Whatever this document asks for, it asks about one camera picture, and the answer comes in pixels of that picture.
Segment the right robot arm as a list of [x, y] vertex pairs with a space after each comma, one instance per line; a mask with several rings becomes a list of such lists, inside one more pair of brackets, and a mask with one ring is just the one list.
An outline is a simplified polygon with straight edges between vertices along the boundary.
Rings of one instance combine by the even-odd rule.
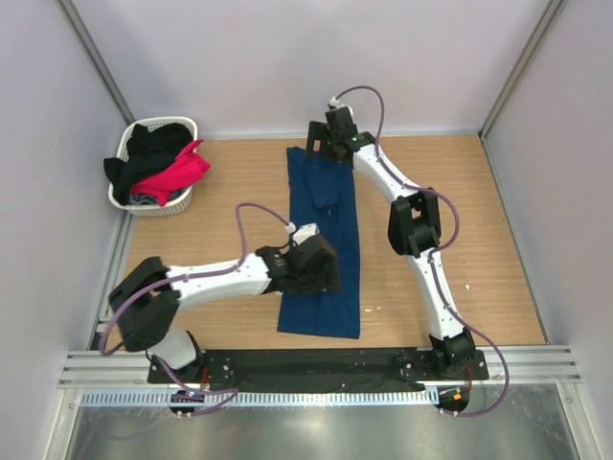
[[463, 375], [476, 346], [443, 269], [439, 196], [404, 175], [370, 132], [360, 132], [349, 106], [331, 102], [325, 116], [309, 123], [306, 153], [353, 167], [382, 193], [389, 244], [413, 268], [428, 310], [432, 365], [444, 377]]

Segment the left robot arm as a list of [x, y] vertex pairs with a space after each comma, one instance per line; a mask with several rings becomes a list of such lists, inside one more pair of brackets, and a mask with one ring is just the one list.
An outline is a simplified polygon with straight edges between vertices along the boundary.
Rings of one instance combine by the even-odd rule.
[[203, 354], [190, 332], [174, 326], [180, 311], [241, 295], [339, 288], [335, 249], [318, 233], [298, 231], [287, 246], [263, 246], [217, 264], [166, 266], [158, 257], [143, 260], [109, 295], [109, 326], [119, 329], [121, 348], [144, 352], [155, 368], [188, 380]]

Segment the blue t shirt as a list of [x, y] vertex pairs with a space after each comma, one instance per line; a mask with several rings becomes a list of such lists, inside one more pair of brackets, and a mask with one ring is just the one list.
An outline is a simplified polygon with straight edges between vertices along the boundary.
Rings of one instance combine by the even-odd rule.
[[357, 339], [360, 336], [360, 247], [352, 168], [304, 149], [286, 150], [289, 214], [293, 223], [318, 225], [335, 249], [340, 289], [284, 294], [278, 331]]

